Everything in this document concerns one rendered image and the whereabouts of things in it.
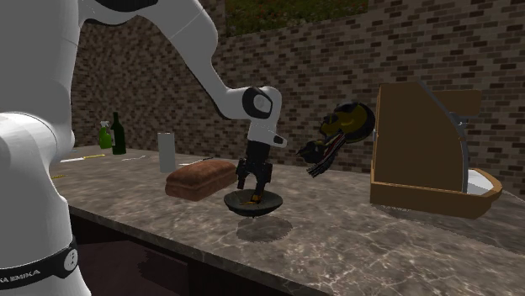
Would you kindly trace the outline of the dark green wine bottle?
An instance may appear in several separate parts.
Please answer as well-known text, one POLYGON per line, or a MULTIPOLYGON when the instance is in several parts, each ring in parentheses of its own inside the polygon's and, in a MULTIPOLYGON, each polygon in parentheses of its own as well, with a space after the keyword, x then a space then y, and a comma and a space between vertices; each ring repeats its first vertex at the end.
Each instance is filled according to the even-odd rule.
POLYGON ((112 137, 112 152, 114 155, 123 155, 126 153, 125 130, 119 121, 117 112, 113 112, 113 123, 110 127, 112 137))

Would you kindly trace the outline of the black and yellow round object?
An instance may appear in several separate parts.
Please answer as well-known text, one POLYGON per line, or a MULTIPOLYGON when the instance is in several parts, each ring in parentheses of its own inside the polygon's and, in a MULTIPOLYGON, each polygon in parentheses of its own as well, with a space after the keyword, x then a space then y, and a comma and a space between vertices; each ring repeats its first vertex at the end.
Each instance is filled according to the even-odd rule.
POLYGON ((345 144, 357 143, 369 137, 375 126, 375 115, 371 108, 359 102, 338 104, 321 121, 321 140, 305 144, 297 155, 312 164, 307 172, 317 177, 330 168, 338 151, 345 144))

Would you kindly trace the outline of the dark round bowl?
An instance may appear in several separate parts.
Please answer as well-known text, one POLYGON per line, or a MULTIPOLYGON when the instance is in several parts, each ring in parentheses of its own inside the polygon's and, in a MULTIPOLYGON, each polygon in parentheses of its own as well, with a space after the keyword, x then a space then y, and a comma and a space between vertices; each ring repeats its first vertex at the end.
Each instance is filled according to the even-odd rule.
POLYGON ((283 198, 273 192, 264 191, 259 203, 250 203, 253 189, 242 189, 224 196, 225 205, 235 214, 244 217, 258 217, 273 212, 283 204, 283 198))

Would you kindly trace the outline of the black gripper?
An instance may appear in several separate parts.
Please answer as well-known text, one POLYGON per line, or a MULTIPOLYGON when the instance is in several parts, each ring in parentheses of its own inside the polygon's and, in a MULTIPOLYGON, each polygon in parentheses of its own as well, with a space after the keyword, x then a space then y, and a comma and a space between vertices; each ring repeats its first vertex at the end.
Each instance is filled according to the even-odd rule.
POLYGON ((273 165, 268 162, 269 151, 270 145, 249 140, 247 142, 246 156, 238 161, 236 167, 238 189, 244 188, 249 174, 253 174, 257 179, 255 190, 250 199, 252 204, 261 202, 264 188, 267 183, 271 182, 273 165))

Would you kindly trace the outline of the dark handled knife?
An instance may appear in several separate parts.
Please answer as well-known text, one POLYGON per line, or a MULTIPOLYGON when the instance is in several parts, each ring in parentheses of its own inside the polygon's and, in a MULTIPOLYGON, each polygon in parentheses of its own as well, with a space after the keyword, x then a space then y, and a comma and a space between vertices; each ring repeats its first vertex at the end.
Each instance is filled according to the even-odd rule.
POLYGON ((189 162, 189 163, 179 163, 178 165, 183 167, 183 166, 190 166, 190 165, 193 165, 193 164, 196 164, 196 163, 199 163, 201 161, 207 161, 207 160, 212 160, 214 159, 214 157, 206 157, 206 158, 203 158, 203 159, 200 159, 200 160, 197 160, 197 161, 192 161, 192 162, 189 162))

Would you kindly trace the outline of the green spray bottle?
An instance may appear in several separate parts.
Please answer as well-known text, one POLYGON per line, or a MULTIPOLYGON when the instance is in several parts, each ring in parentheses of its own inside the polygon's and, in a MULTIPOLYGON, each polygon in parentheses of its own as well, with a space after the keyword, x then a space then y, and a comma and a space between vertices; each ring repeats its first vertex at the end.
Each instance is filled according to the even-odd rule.
POLYGON ((110 149, 112 147, 111 134, 108 132, 109 122, 101 121, 101 128, 98 132, 98 144, 101 149, 110 149))

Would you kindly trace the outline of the yellow handled knife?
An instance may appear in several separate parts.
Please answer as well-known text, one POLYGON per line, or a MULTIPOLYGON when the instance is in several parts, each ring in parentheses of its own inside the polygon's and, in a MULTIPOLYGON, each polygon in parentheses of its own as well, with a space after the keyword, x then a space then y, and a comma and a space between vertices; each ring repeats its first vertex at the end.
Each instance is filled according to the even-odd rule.
POLYGON ((105 154, 98 154, 98 155, 90 155, 90 156, 81 156, 77 158, 70 158, 70 159, 64 159, 61 160, 60 163, 66 163, 66 162, 74 162, 74 161, 85 161, 87 159, 93 159, 98 157, 106 156, 105 154))

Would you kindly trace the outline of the window with greenery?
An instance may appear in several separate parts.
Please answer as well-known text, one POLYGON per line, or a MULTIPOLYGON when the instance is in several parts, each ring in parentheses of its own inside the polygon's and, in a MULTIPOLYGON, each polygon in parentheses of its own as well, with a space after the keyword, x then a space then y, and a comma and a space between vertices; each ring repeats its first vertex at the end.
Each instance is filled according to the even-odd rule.
POLYGON ((369 0, 225 0, 228 36, 366 13, 369 0))

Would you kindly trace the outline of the white paper towel roll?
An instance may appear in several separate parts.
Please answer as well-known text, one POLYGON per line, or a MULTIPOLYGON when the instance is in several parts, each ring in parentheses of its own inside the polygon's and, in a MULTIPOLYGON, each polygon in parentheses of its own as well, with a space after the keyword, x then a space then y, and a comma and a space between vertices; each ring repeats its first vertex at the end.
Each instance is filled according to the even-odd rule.
POLYGON ((158 133, 157 140, 160 172, 174 172, 177 169, 174 134, 158 133))

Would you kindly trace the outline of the dark counter cabinet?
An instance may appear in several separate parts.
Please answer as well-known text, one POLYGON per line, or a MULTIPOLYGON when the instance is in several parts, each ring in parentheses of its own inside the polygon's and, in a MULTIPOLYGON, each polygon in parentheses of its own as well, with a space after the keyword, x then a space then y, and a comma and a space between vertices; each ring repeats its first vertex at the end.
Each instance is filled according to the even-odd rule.
POLYGON ((86 210, 70 216, 92 296, 329 296, 86 210))

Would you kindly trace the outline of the brown bread loaf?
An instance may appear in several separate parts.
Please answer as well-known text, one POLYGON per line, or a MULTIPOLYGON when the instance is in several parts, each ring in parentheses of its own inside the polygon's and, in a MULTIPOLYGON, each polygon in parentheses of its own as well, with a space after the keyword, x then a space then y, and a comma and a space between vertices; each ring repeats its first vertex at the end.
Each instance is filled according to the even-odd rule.
POLYGON ((236 166, 228 161, 206 160, 182 167, 167 176, 165 193, 200 201, 236 182, 236 166))

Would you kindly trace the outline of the brown bread box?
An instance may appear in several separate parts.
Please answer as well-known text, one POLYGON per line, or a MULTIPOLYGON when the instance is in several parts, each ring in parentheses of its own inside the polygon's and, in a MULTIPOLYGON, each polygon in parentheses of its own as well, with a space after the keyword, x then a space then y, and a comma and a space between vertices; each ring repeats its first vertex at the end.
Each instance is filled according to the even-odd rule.
POLYGON ((465 127, 480 104, 479 90, 433 92, 421 81, 382 85, 370 202, 467 219, 486 213, 502 185, 469 165, 465 127))

